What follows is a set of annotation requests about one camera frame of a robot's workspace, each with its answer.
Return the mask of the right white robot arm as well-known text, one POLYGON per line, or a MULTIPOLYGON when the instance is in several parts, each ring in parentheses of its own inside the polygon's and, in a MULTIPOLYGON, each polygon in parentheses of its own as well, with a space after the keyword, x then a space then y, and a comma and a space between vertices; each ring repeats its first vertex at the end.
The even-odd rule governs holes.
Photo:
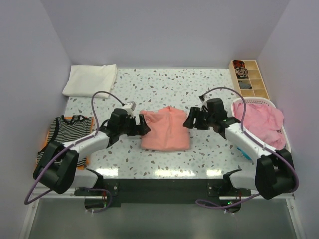
POLYGON ((239 189, 256 190, 264 199, 292 192, 298 182, 292 156, 286 149, 277 150, 245 129, 236 117, 227 115, 223 101, 213 98, 202 107, 191 107, 183 124, 188 129, 209 130, 233 143, 254 163, 255 169, 233 170, 223 175, 220 195, 234 195, 239 189))

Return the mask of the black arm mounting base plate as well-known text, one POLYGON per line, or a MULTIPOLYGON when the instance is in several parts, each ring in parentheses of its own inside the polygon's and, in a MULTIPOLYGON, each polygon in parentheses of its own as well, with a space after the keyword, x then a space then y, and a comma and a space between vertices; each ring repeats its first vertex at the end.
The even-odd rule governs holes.
POLYGON ((123 204, 193 204, 197 199, 228 206, 239 201, 241 192, 230 191, 218 195, 222 180, 209 179, 105 179, 97 186, 108 192, 94 189, 76 189, 75 196, 84 196, 87 209, 123 204))

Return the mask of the salmon pink t shirt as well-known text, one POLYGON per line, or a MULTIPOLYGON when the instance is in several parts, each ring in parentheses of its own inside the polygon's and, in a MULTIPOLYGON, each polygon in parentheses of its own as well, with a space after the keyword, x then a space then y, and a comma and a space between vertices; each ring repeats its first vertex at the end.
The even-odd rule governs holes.
POLYGON ((173 152, 190 149, 190 135, 183 127, 187 119, 184 110, 167 106, 157 111, 141 110, 151 129, 142 137, 141 148, 153 151, 173 152))

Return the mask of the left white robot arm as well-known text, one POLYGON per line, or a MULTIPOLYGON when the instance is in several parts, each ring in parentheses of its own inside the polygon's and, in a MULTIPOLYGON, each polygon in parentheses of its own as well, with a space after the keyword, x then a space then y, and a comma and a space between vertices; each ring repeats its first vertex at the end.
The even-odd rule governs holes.
POLYGON ((96 132, 76 141, 49 143, 33 178, 58 194, 69 188, 86 188, 91 195, 99 195, 103 191, 103 176, 91 169, 78 171, 78 161, 111 147, 121 135, 144 136, 150 131, 142 114, 136 124, 131 110, 116 108, 96 132))

